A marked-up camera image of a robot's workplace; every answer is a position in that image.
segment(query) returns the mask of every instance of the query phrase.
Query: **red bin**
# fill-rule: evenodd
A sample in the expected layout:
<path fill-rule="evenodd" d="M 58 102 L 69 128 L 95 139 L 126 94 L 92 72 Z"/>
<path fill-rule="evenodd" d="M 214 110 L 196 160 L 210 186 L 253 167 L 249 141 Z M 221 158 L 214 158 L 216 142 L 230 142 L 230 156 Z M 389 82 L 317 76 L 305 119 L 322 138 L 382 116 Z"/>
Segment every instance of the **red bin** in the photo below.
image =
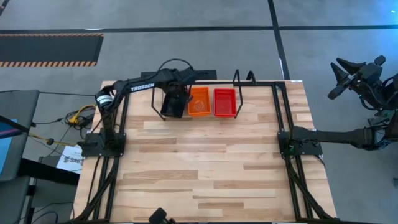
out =
<path fill-rule="evenodd" d="M 220 118 L 233 118 L 236 116 L 235 89 L 214 89 L 214 116 Z"/>

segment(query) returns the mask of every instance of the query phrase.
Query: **gray floor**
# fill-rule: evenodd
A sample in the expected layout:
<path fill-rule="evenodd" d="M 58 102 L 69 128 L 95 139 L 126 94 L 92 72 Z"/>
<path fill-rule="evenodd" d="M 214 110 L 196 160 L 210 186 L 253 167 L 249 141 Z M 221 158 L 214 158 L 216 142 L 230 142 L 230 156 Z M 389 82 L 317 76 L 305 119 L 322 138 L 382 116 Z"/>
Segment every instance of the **gray floor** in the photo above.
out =
<path fill-rule="evenodd" d="M 393 0 L 274 2 L 280 26 L 398 22 L 398 3 Z M 0 16 L 0 30 L 271 25 L 264 0 L 11 0 Z M 290 77 L 304 81 L 315 127 L 348 131 L 365 126 L 373 113 L 360 105 L 353 92 L 344 92 L 333 101 L 327 98 L 335 85 L 330 62 L 336 57 L 372 61 L 383 54 L 387 57 L 383 77 L 396 74 L 398 30 L 299 30 L 281 31 L 281 36 Z M 114 33 L 105 34 L 97 66 L 0 68 L 0 91 L 36 88 L 93 94 L 102 80 L 137 77 L 142 71 L 156 70 L 172 57 L 184 58 L 197 69 L 217 69 L 220 79 L 230 78 L 237 68 L 242 73 L 253 70 L 257 79 L 282 79 L 273 31 Z M 171 63 L 170 67 L 183 65 Z M 34 120 L 51 121 L 92 102 L 85 96 L 42 94 Z M 62 124 L 51 124 L 34 132 L 57 139 L 66 129 Z M 70 131 L 65 141 L 79 138 L 78 132 Z M 383 151 L 365 152 L 323 144 L 331 192 L 341 219 L 398 223 L 398 190 L 392 185 L 392 177 L 398 176 L 396 147 L 393 144 Z M 48 153 L 48 149 L 29 141 L 24 156 L 37 159 Z M 68 205 L 52 209 L 63 217 L 70 212 Z M 48 216 L 37 223 L 52 220 Z"/>

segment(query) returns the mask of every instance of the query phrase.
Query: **orange bin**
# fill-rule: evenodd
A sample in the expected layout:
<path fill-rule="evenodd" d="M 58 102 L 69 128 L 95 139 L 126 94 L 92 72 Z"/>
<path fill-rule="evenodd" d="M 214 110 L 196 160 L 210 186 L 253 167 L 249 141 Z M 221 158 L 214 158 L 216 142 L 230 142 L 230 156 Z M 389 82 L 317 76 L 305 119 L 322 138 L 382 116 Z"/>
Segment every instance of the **orange bin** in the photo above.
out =
<path fill-rule="evenodd" d="M 208 87 L 192 87 L 192 100 L 188 104 L 190 116 L 208 116 L 211 114 L 210 95 Z"/>

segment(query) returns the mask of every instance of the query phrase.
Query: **wooden table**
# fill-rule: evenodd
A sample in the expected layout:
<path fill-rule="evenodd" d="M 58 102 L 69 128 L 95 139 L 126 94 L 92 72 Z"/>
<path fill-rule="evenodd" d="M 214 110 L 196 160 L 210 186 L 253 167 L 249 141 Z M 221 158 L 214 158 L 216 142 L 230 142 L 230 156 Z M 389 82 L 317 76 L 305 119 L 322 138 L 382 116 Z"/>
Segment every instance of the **wooden table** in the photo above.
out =
<path fill-rule="evenodd" d="M 303 83 L 286 81 L 286 86 L 294 125 L 313 128 Z M 233 88 L 209 87 L 211 98 L 214 88 Z M 244 104 L 236 119 L 208 116 L 167 121 L 150 107 L 152 90 L 131 94 L 127 145 L 120 160 L 111 221 L 148 222 L 158 207 L 177 222 L 294 221 L 285 163 L 279 154 L 272 90 L 267 86 L 242 87 L 242 93 Z M 289 127 L 282 94 L 278 96 L 285 127 Z M 162 91 L 157 89 L 155 106 L 159 110 L 161 100 Z M 99 120 L 96 112 L 93 126 Z M 302 156 L 302 160 L 309 191 L 335 216 L 324 166 L 314 156 Z M 84 161 L 76 214 L 86 205 L 95 162 L 94 157 Z M 297 191 L 305 217 L 302 195 Z M 100 218 L 104 217 L 107 195 Z"/>

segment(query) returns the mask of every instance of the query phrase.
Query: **cable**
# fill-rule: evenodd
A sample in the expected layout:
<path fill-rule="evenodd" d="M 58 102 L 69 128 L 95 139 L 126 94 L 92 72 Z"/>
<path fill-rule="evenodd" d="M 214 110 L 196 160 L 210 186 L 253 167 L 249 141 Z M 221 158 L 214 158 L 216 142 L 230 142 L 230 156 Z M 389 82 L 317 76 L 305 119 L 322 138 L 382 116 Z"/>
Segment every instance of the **cable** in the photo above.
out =
<path fill-rule="evenodd" d="M 81 129 L 79 130 L 79 132 L 80 132 L 80 137 L 82 138 L 82 140 L 84 140 L 82 131 L 83 131 L 83 128 L 81 128 Z"/>
<path fill-rule="evenodd" d="M 101 124 L 102 118 L 99 120 L 99 122 L 97 123 L 97 125 L 94 127 L 94 129 L 91 131 L 91 133 L 93 133 L 97 127 Z M 88 140 L 90 139 L 90 136 L 88 136 L 88 139 L 86 139 L 83 143 L 88 142 Z"/>
<path fill-rule="evenodd" d="M 47 207 L 49 207 L 51 205 L 66 205 L 66 204 L 71 204 L 72 205 L 72 211 L 73 211 L 73 214 L 74 214 L 75 213 L 75 209 L 73 208 L 73 202 L 50 203 L 50 204 L 44 206 L 43 208 L 35 211 L 33 214 L 35 214 L 35 213 L 37 213 L 39 211 L 42 211 L 42 210 L 46 209 Z M 21 220 L 23 220 L 25 218 L 26 218 L 26 216 L 20 218 L 19 220 L 15 221 L 14 224 L 19 223 Z"/>
<path fill-rule="evenodd" d="M 387 99 L 386 103 L 387 103 L 387 104 L 390 103 L 390 101 L 391 101 L 394 97 L 396 97 L 396 94 L 397 94 L 397 93 L 398 93 L 398 91 L 395 91 L 394 94 L 391 95 L 391 96 Z"/>
<path fill-rule="evenodd" d="M 94 172 L 93 172 L 93 178 L 91 179 L 90 191 L 88 192 L 87 206 L 90 203 L 91 191 L 93 190 L 95 174 L 97 173 L 97 167 L 98 167 L 98 163 L 100 162 L 100 158 L 101 157 L 98 156 L 97 162 L 95 163 Z"/>
<path fill-rule="evenodd" d="M 362 98 L 359 98 L 359 99 L 361 99 L 361 104 L 362 104 L 362 106 L 365 107 L 366 109 L 368 109 L 368 110 L 377 110 L 376 108 L 368 107 L 368 106 L 366 105 L 365 101 L 364 101 Z"/>
<path fill-rule="evenodd" d="M 58 214 L 57 214 L 55 211 L 49 211 L 49 212 L 43 213 L 43 214 L 41 214 L 39 217 L 37 217 L 37 218 L 32 222 L 32 224 L 34 224 L 37 220 L 39 220 L 39 219 L 42 218 L 43 216 L 48 215 L 48 214 L 51 214 L 51 213 L 54 213 L 54 214 L 55 214 L 55 223 L 58 223 Z"/>
<path fill-rule="evenodd" d="M 35 124 L 52 124 L 52 123 L 61 122 L 61 121 L 62 121 L 62 118 L 58 118 L 55 121 L 43 122 L 43 123 L 35 123 Z"/>
<path fill-rule="evenodd" d="M 76 145 L 75 143 L 65 143 L 65 142 L 60 142 L 60 141 L 59 142 L 58 141 L 54 141 L 54 139 L 52 139 L 52 138 L 46 139 L 46 138 L 43 138 L 43 137 L 38 136 L 38 135 L 33 134 L 33 133 L 29 133 L 28 135 L 31 138 L 37 138 L 37 139 L 46 141 L 46 143 L 49 146 L 51 146 L 52 144 L 57 144 L 57 145 L 61 145 L 61 146 L 75 146 Z"/>
<path fill-rule="evenodd" d="M 0 93 L 9 93 L 9 92 L 13 92 L 13 91 L 20 91 L 20 90 L 6 90 L 6 91 L 0 91 Z"/>
<path fill-rule="evenodd" d="M 397 107 L 397 105 L 395 105 L 394 107 L 390 107 L 390 106 L 388 106 L 388 105 L 384 105 L 384 104 L 381 103 L 381 102 L 379 101 L 379 99 L 375 96 L 375 94 L 374 94 L 374 92 L 373 92 L 373 89 L 372 89 L 366 82 L 362 82 L 362 84 L 368 88 L 368 90 L 369 90 L 369 92 L 372 94 L 374 100 L 376 100 L 376 102 L 379 103 L 379 104 L 382 106 L 383 109 L 394 110 L 395 107 Z"/>
<path fill-rule="evenodd" d="M 70 130 L 70 128 L 71 128 L 71 126 L 67 129 L 67 131 L 65 131 L 65 133 L 63 134 L 63 136 L 62 136 L 62 138 L 61 138 L 61 140 L 59 140 L 60 142 L 62 141 L 62 139 L 64 139 L 64 137 L 67 135 L 67 133 L 68 133 L 68 131 Z M 50 154 L 48 154 L 48 155 L 46 155 L 46 157 L 48 157 L 48 156 L 51 156 L 54 152 L 56 152 L 57 151 L 57 148 L 58 148 L 58 146 L 59 146 L 59 144 L 54 148 L 54 150 L 50 153 Z"/>
<path fill-rule="evenodd" d="M 68 96 L 94 96 L 91 94 L 81 94 L 81 93 L 56 93 L 56 92 L 43 92 L 40 91 L 41 94 L 55 94 L 55 95 L 68 95 Z"/>
<path fill-rule="evenodd" d="M 82 106 L 77 112 L 76 112 L 76 114 L 75 115 L 73 115 L 70 119 L 69 119 L 69 125 L 75 125 L 75 124 L 79 124 L 79 120 L 78 120 L 78 117 L 79 117 L 79 115 L 80 115 L 80 113 L 85 109 L 85 108 L 94 108 L 95 109 L 95 105 L 85 105 L 85 106 Z"/>
<path fill-rule="evenodd" d="M 387 83 L 388 83 L 388 81 L 392 80 L 393 78 L 394 78 L 394 77 L 390 77 L 390 78 L 386 79 L 386 80 L 381 84 L 381 86 L 382 86 L 383 88 L 385 88 L 386 85 L 387 85 Z"/>
<path fill-rule="evenodd" d="M 148 81 L 148 80 L 150 80 L 151 78 L 154 78 L 154 77 L 160 72 L 160 70 L 163 68 L 163 66 L 164 66 L 165 64 L 167 64 L 167 63 L 169 63 L 169 62 L 172 62 L 172 61 L 184 62 L 184 63 L 186 63 L 186 64 L 193 70 L 192 65 L 191 65 L 189 62 L 187 62 L 186 60 L 184 60 L 184 59 L 179 59 L 179 58 L 172 58 L 172 59 L 168 59 L 168 60 L 166 60 L 165 62 L 163 62 L 163 63 L 160 65 L 160 67 L 157 69 L 157 71 L 156 71 L 153 75 L 151 75 L 151 76 L 145 78 L 145 80 L 140 80 L 140 82 L 141 82 L 141 81 Z M 115 107 L 114 102 L 118 102 L 119 100 L 121 101 L 121 99 L 119 99 L 119 98 L 120 98 L 120 96 L 121 96 L 121 93 L 124 93 L 124 92 L 125 92 L 126 88 L 127 88 L 127 85 L 125 85 L 125 86 L 122 88 L 122 90 L 121 90 L 120 92 L 118 92 L 118 93 L 114 96 L 113 102 L 112 102 L 110 105 L 108 105 L 107 110 L 108 110 L 108 109 L 112 109 L 112 107 Z"/>
<path fill-rule="evenodd" d="M 91 105 L 90 105 L 90 106 L 85 105 L 85 106 L 83 106 L 82 108 L 80 108 L 80 109 L 78 109 L 78 110 L 76 110 L 76 111 L 69 112 L 69 113 L 63 118 L 63 122 L 64 122 L 65 124 L 69 125 L 69 126 L 73 126 L 73 125 L 75 125 L 75 124 L 74 124 L 73 122 L 70 121 L 72 118 L 69 118 L 69 117 L 70 117 L 70 116 L 75 116 L 74 114 L 77 114 L 77 113 L 80 114 L 81 112 L 87 111 L 87 110 L 95 110 L 95 107 L 92 107 Z"/>
<path fill-rule="evenodd" d="M 50 147 L 48 147 L 48 146 L 46 146 L 45 144 L 43 144 L 42 142 L 39 142 L 38 140 L 36 140 L 36 139 L 34 139 L 34 138 L 32 138 L 32 137 L 30 137 L 33 141 L 35 141 L 35 142 L 37 142 L 37 143 L 39 143 L 39 144 L 41 144 L 41 145 L 43 145 L 44 147 L 46 147 L 47 149 L 50 149 L 51 151 L 53 151 L 54 149 L 52 149 L 52 148 L 50 148 Z M 54 151 L 54 152 L 56 152 L 56 153 L 58 153 L 58 154 L 60 154 L 61 156 L 65 156 L 66 158 L 68 158 L 68 156 L 66 156 L 66 155 L 64 155 L 64 154 L 62 154 L 61 152 L 58 152 L 58 151 Z"/>

